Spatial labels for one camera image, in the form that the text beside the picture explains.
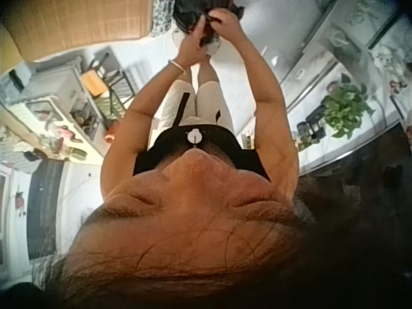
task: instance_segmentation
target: potted plant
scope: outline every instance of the potted plant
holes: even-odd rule
[[[336,130],[335,138],[345,135],[350,139],[353,132],[362,126],[365,112],[370,116],[375,112],[368,106],[367,88],[361,89],[351,83],[349,76],[342,74],[342,82],[333,82],[328,86],[328,93],[323,100],[325,122]]]

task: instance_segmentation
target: white pants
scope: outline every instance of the white pants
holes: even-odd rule
[[[179,126],[194,124],[215,124],[225,127],[234,134],[233,121],[218,82],[210,81],[199,87],[196,96],[192,84],[176,80],[165,98],[165,106],[160,118],[161,131],[173,126],[184,93],[190,93]]]

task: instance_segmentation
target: wall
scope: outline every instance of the wall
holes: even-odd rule
[[[68,251],[82,219],[103,204],[100,193],[100,166],[64,164],[56,218],[58,253]]]

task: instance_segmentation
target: finger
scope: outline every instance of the finger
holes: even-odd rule
[[[194,28],[192,34],[200,41],[201,38],[204,36],[206,26],[206,17],[204,15],[200,16],[198,24]]]
[[[220,21],[226,21],[229,14],[232,12],[227,10],[226,8],[215,8],[209,12],[209,16],[219,19]]]
[[[214,31],[218,32],[222,28],[222,24],[219,21],[211,21],[211,27]]]

